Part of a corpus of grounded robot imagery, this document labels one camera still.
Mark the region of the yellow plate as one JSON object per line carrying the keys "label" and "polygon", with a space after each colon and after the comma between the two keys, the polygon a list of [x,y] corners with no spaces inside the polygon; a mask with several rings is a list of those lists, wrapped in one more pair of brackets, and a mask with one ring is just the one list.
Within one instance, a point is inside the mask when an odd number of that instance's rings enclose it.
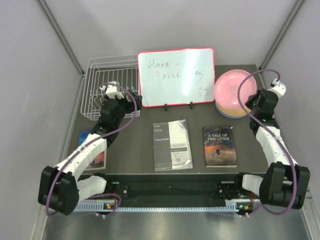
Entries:
{"label": "yellow plate", "polygon": [[217,108],[225,115],[232,116],[232,117],[240,117],[245,116],[247,113],[240,107],[240,108],[225,108],[221,105],[217,104]]}

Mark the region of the pink plate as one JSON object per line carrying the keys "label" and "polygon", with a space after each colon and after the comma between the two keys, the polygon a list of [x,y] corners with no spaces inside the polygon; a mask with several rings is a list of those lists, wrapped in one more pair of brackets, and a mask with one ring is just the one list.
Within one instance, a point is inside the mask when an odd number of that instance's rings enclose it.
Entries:
{"label": "pink plate", "polygon": [[[241,108],[238,101],[238,90],[242,81],[250,73],[242,69],[233,69],[222,74],[214,85],[214,97],[216,103],[228,109]],[[244,106],[249,96],[257,92],[257,83],[251,76],[240,89],[240,100]]]}

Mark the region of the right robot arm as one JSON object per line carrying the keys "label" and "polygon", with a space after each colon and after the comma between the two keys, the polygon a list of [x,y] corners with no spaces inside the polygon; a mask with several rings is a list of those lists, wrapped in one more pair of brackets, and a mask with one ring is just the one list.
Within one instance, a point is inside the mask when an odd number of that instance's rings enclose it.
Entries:
{"label": "right robot arm", "polygon": [[239,198],[253,193],[264,205],[298,210],[304,204],[311,173],[290,155],[273,117],[278,100],[285,92],[284,87],[262,88],[246,102],[251,110],[249,127],[262,147],[268,169],[263,177],[239,173],[233,192]]}

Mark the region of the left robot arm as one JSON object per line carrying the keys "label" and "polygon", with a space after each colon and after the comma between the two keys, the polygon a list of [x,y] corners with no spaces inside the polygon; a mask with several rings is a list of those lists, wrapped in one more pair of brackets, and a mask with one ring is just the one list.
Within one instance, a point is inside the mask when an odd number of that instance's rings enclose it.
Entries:
{"label": "left robot arm", "polygon": [[92,198],[109,198],[114,191],[111,183],[99,175],[84,180],[80,176],[90,163],[115,141],[126,114],[136,114],[142,108],[141,95],[132,91],[127,96],[107,93],[100,109],[100,117],[84,142],[64,161],[47,166],[40,177],[38,203],[45,206],[47,216],[70,215],[79,202]]}

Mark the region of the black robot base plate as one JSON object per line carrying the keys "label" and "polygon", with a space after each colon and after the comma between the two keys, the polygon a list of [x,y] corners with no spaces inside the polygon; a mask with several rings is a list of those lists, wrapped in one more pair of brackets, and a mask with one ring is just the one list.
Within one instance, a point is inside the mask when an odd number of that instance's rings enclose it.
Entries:
{"label": "black robot base plate", "polygon": [[121,196],[121,207],[223,207],[227,200],[256,203],[257,196],[236,189],[235,173],[97,173],[107,181],[105,193]]}

